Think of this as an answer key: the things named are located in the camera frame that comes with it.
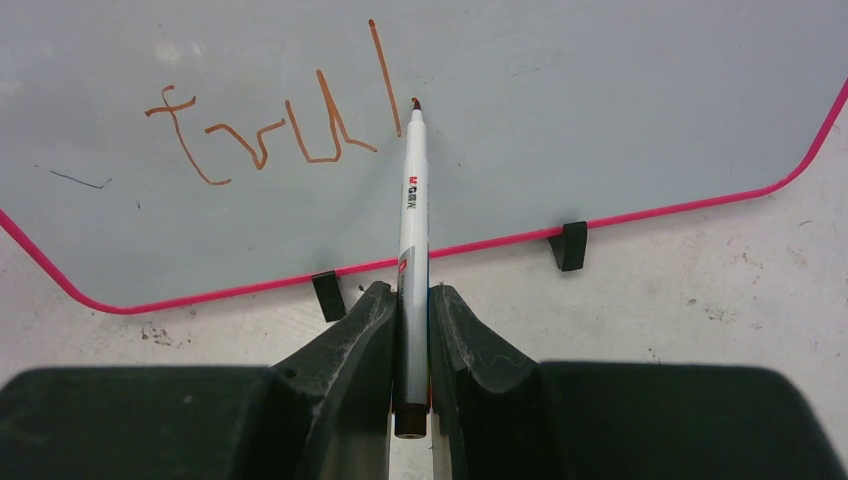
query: pink border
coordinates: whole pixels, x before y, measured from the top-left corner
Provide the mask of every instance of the pink border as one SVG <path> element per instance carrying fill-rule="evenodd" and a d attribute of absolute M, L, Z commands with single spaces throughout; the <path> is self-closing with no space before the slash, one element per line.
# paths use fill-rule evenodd
<path fill-rule="evenodd" d="M 715 205 L 721 205 L 724 203 L 730 202 L 738 202 L 740 200 L 748 200 L 751 198 L 760 197 L 763 195 L 768 195 L 784 186 L 786 186 L 789 182 L 794 180 L 798 175 L 801 174 L 809 165 L 812 163 L 813 158 L 815 158 L 822 144 L 824 143 L 825 138 L 827 138 L 827 134 L 830 131 L 833 123 L 836 121 L 836 117 L 839 116 L 839 112 L 842 110 L 842 107 L 845 105 L 845 101 L 848 100 L 848 79 L 846 79 L 845 83 L 842 85 L 842 90 L 839 92 L 839 95 L 836 97 L 836 101 L 833 103 L 833 106 L 828 112 L 827 117 L 824 119 L 824 123 L 819 129 L 819 133 L 816 135 L 816 138 L 813 140 L 810 149 L 807 151 L 807 155 L 804 156 L 804 159 L 801 163 L 795 167 L 795 170 L 786 176 L 783 180 L 775 183 L 774 185 L 760 188 L 757 190 L 751 190 L 750 192 L 742 192 L 735 193 L 732 195 L 725 195 L 723 197 L 716 197 L 707 200 L 699 200 L 696 202 L 689 203 L 681 203 L 679 205 L 671 205 L 668 207 L 662 208 L 654 208 L 651 210 L 644 210 L 641 212 L 628 213 L 625 215 L 618 215 L 615 217 L 601 218 L 598 220 L 592 220 L 589 222 L 589 228 L 597 228 L 597 227 L 605 227 L 608 225 L 614 225 L 616 223 L 630 222 L 633 220 L 641 220 L 643 218 L 656 217 L 659 215 L 669 215 L 672 213 L 685 212 L 687 210 L 694 210 L 696 208 L 704 208 L 704 207 L 712 207 Z M 0 210 L 0 227 L 3 227 L 9 235 L 12 236 L 15 241 L 23 247 L 24 250 L 36 261 L 41 268 L 50 275 L 53 280 L 62 287 L 65 292 L 71 296 L 74 300 L 82 303 L 83 305 L 93 308 L 95 310 L 100 310 L 101 312 L 106 313 L 115 313 L 122 315 L 131 315 L 138 313 L 147 313 L 153 312 L 156 310 L 162 310 L 166 308 L 179 307 L 188 305 L 190 303 L 199 303 L 199 302 L 208 302 L 210 300 L 217 300 L 219 298 L 231 297 L 235 295 L 244 295 L 247 293 L 256 293 L 263 290 L 269 290 L 272 288 L 280 288 L 289 285 L 294 285 L 296 283 L 308 282 L 312 279 L 312 275 L 300 275 L 297 277 L 284 278 L 280 280 L 273 280 L 270 282 L 257 283 L 255 285 L 247 285 L 243 287 L 236 288 L 228 288 L 226 290 L 219 290 L 217 292 L 204 293 L 201 295 L 192 295 L 189 297 L 175 298 L 172 300 L 166 300 L 164 302 L 156 302 L 150 303 L 147 305 L 137 305 L 134 307 L 115 307 L 112 305 L 106 305 L 104 303 L 100 303 L 96 300 L 93 300 L 87 297 L 84 293 L 80 292 L 68 277 L 66 277 L 53 262 L 47 258 L 46 255 L 26 236 L 23 230 L 20 229 L 15 223 L 6 215 L 3 210 Z M 547 238 L 553 235 L 556 235 L 562 231 L 562 226 L 546 228 L 544 230 L 536 230 L 535 232 L 527 232 L 521 233 L 518 235 L 511 235 L 509 237 L 496 238 L 493 240 L 485 240 L 482 242 L 468 243 L 465 245 L 457 245 L 455 247 L 447 247 L 439 250 L 434 250 L 430 252 L 430 256 L 432 258 L 444 257 L 447 255 L 455 255 L 458 253 L 466 253 L 474 250 L 480 250 L 483 248 L 491 248 L 491 247 L 499 247 L 502 245 L 509 245 L 511 243 L 523 242 L 526 240 L 534 240 L 540 238 Z M 362 265 L 354 265 L 350 267 L 344 267 L 337 269 L 336 272 L 339 275 L 350 275 L 353 273 L 365 272 L 367 270 L 373 270 L 377 268 L 390 267 L 395 265 L 397 262 L 396 258 L 387 258 L 385 260 L 380 260 L 377 262 L 365 263 Z"/>

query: orange writing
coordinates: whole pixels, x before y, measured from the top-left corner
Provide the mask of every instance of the orange writing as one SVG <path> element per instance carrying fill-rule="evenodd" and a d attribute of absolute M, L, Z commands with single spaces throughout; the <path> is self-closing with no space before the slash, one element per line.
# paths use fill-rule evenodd
<path fill-rule="evenodd" d="M 333 95 L 330 93 L 330 88 L 327 86 L 327 80 L 324 78 L 324 74 L 321 70 L 316 70 L 315 74 L 318 76 L 318 84 L 321 86 L 321 93 L 324 95 L 324 104 L 327 106 L 327 116 L 330 121 L 330 134 L 333 136 L 333 144 L 336 147 L 336 154 L 332 157 L 323 158 L 312 158 L 309 156 L 309 152 L 306 150 L 306 145 L 303 143 L 303 136 L 300 134 L 300 128 L 297 126 L 297 119 L 294 116 L 291 102 L 286 100 L 286 112 L 288 112 L 289 120 L 292 122 L 292 130 L 294 130 L 294 136 L 297 139 L 298 146 L 300 146 L 300 151 L 303 153 L 303 158 L 306 159 L 307 163 L 338 162 L 339 158 L 342 156 L 342 147 L 339 143 L 339 134 L 336 131 L 336 127 L 338 127 L 338 129 L 342 132 L 342 138 L 344 138 L 346 143 L 357 145 L 371 150 L 372 152 L 376 152 L 377 149 L 373 146 L 350 138 L 347 134 L 347 128 L 344 126 L 342 116 L 339 113 L 339 109 L 336 107 L 336 102 L 333 100 Z"/>
<path fill-rule="evenodd" d="M 398 115 L 397 104 L 395 102 L 394 92 L 392 91 L 392 82 L 389 78 L 389 69 L 386 66 L 386 58 L 383 55 L 383 47 L 380 44 L 380 37 L 377 34 L 377 25 L 374 20 L 368 20 L 368 25 L 371 28 L 371 39 L 374 42 L 374 49 L 377 52 L 377 60 L 380 62 L 380 69 L 383 74 L 383 83 L 386 87 L 386 93 L 389 97 L 389 104 L 392 109 L 392 117 L 394 119 L 395 124 L 395 132 L 397 136 L 400 137 L 402 135 L 401 125 L 400 125 L 400 117 Z M 300 126 L 297 123 L 297 118 L 294 114 L 294 109 L 292 108 L 291 101 L 286 100 L 286 113 L 288 114 L 289 121 L 291 122 L 292 131 L 294 132 L 295 140 L 297 140 L 297 145 L 300 147 L 300 151 L 303 154 L 303 158 L 307 163 L 323 163 L 323 162 L 338 162 L 342 156 L 342 146 L 341 141 L 339 140 L 339 133 L 341 133 L 341 138 L 345 141 L 345 143 L 350 145 L 356 145 L 362 147 L 366 150 L 370 150 L 372 152 L 376 152 L 377 149 L 369 145 L 363 141 L 356 140 L 351 138 L 351 136 L 347 132 L 347 128 L 345 127 L 344 120 L 342 120 L 342 115 L 339 112 L 339 108 L 336 105 L 336 101 L 333 98 L 333 94 L 330 92 L 330 87 L 327 85 L 327 79 L 324 77 L 324 73 L 321 70 L 315 71 L 316 76 L 318 77 L 318 86 L 321 88 L 321 95 L 324 98 L 324 105 L 327 109 L 327 120 L 330 126 L 330 135 L 333 138 L 333 146 L 335 147 L 335 154 L 331 157 L 318 157 L 313 158 L 309 155 L 309 151 L 306 148 L 306 144 L 303 141 L 303 135 L 300 131 Z M 145 115 L 150 117 L 155 113 L 168 113 L 171 116 L 171 120 L 174 123 L 174 132 L 177 135 L 177 139 L 182 146 L 183 152 L 185 152 L 186 157 L 188 157 L 188 161 L 191 162 L 191 165 L 194 167 L 197 174 L 200 175 L 200 178 L 203 179 L 209 185 L 226 185 L 232 181 L 232 179 L 226 179 L 221 181 L 212 181 L 210 180 L 200 169 L 197 162 L 194 160 L 194 157 L 189 152 L 188 147 L 186 146 L 185 139 L 183 139 L 182 132 L 180 131 L 180 123 L 177 119 L 176 112 L 180 110 L 184 110 L 193 106 L 197 103 L 197 97 L 192 97 L 188 102 L 182 103 L 180 105 L 171 106 L 168 103 L 168 100 L 165 98 L 165 92 L 171 91 L 174 89 L 173 85 L 168 85 L 162 89 L 162 101 L 165 103 L 164 107 L 156 107 L 151 108 L 144 112 Z M 251 159 L 253 160 L 253 166 L 257 170 L 262 170 L 265 168 L 265 165 L 268 162 L 268 149 L 265 146 L 265 140 L 263 135 L 270 132 L 271 130 L 276 130 L 280 127 L 283 127 L 286 124 L 285 118 L 281 119 L 279 122 L 272 123 L 266 127 L 259 129 L 256 132 L 256 142 L 259 145 L 259 152 L 256 151 L 249 143 L 233 129 L 231 126 L 226 123 L 219 123 L 216 125 L 212 125 L 211 127 L 207 127 L 204 131 L 207 135 L 217 132 L 219 130 L 223 130 L 230 134 L 245 150 L 250 154 Z"/>
<path fill-rule="evenodd" d="M 165 98 L 165 92 L 171 91 L 173 89 L 174 89 L 173 85 L 168 85 L 167 87 L 162 89 L 162 101 L 165 102 L 164 107 L 151 108 L 150 110 L 147 110 L 146 112 L 144 112 L 144 114 L 147 115 L 148 117 L 153 115 L 154 113 L 167 112 L 167 113 L 171 114 L 171 120 L 174 122 L 174 131 L 177 134 L 177 139 L 180 141 L 180 145 L 182 145 L 183 151 L 185 152 L 186 157 L 188 157 L 188 161 L 191 162 L 191 165 L 197 171 L 197 174 L 200 175 L 200 178 L 202 178 L 203 181 L 208 183 L 209 185 L 226 185 L 226 184 L 230 183 L 232 181 L 231 178 L 228 178 L 226 180 L 221 180 L 219 182 L 213 182 L 212 180 L 209 180 L 209 177 L 207 177 L 203 173 L 203 171 L 200 170 L 200 167 L 197 165 L 197 162 L 194 161 L 194 158 L 191 156 L 191 152 L 188 151 L 188 147 L 185 144 L 185 140 L 183 140 L 183 134 L 180 132 L 180 122 L 179 122 L 179 120 L 177 120 L 177 114 L 174 113 L 174 112 L 177 112 L 179 110 L 182 110 L 184 108 L 188 108 L 188 107 L 194 105 L 195 102 L 197 102 L 197 97 L 191 97 L 191 100 L 189 100 L 188 102 L 172 107 L 170 104 L 168 104 L 168 99 Z"/>
<path fill-rule="evenodd" d="M 371 39 L 374 40 L 374 49 L 377 50 L 377 60 L 380 61 L 380 69 L 383 71 L 383 83 L 386 84 L 386 92 L 389 94 L 389 103 L 392 105 L 392 116 L 395 119 L 395 132 L 397 136 L 401 136 L 400 117 L 397 113 L 397 104 L 395 103 L 395 94 L 392 92 L 392 81 L 389 79 L 389 67 L 386 66 L 386 58 L 383 56 L 383 47 L 380 45 L 380 36 L 377 35 L 377 24 L 374 20 L 368 20 L 368 25 L 371 27 Z"/>
<path fill-rule="evenodd" d="M 262 158 L 257 157 L 256 150 L 254 150 L 253 147 L 251 147 L 247 142 L 245 142 L 241 135 L 238 134 L 238 132 L 233 130 L 232 127 L 225 123 L 212 125 L 211 127 L 204 130 L 204 132 L 206 132 L 206 134 L 208 135 L 218 130 L 227 131 L 230 135 L 233 136 L 233 138 L 238 140 L 242 147 L 244 147 L 250 153 L 250 156 L 253 158 L 253 166 L 256 167 L 257 170 L 262 170 L 263 168 L 265 168 L 265 163 L 268 161 L 268 150 L 265 148 L 265 142 L 262 140 L 262 135 L 276 128 L 280 128 L 285 124 L 286 119 L 282 119 L 279 122 L 272 123 L 271 125 L 268 125 L 267 127 L 262 128 L 258 132 L 256 132 L 256 142 L 259 143 L 259 149 L 262 151 Z"/>

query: white marker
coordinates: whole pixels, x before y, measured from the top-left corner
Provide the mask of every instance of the white marker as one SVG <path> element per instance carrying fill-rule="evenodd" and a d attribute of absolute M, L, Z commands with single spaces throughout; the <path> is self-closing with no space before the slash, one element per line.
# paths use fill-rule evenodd
<path fill-rule="evenodd" d="M 430 410 L 430 363 L 427 352 L 427 296 L 430 245 L 427 216 L 427 129 L 418 99 L 412 99 L 406 127 L 406 162 L 398 257 L 398 318 L 392 404 L 395 436 L 427 435 Z"/>

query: white board surface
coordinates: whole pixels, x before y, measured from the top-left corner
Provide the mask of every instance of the white board surface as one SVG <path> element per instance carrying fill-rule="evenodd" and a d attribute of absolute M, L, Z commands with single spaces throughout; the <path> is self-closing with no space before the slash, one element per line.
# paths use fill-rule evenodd
<path fill-rule="evenodd" d="M 396 256 L 371 19 L 404 128 L 424 107 L 432 248 L 774 184 L 848 78 L 844 0 L 9 0 L 0 210 L 107 305 Z M 221 125 L 260 166 L 272 127 L 261 169 Z"/>

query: black clip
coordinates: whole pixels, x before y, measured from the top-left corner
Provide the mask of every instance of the black clip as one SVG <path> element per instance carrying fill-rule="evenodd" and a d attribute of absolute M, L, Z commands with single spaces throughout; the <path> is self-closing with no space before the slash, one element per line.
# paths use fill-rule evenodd
<path fill-rule="evenodd" d="M 321 305 L 321 312 L 327 323 L 339 321 L 347 315 L 342 289 L 339 287 L 339 277 L 335 270 L 313 275 L 312 286 L 315 288 L 318 304 Z"/>
<path fill-rule="evenodd" d="M 589 224 L 586 222 L 567 223 L 562 226 L 562 233 L 548 237 L 554 251 L 554 260 L 561 272 L 573 272 L 583 268 L 588 230 Z"/>

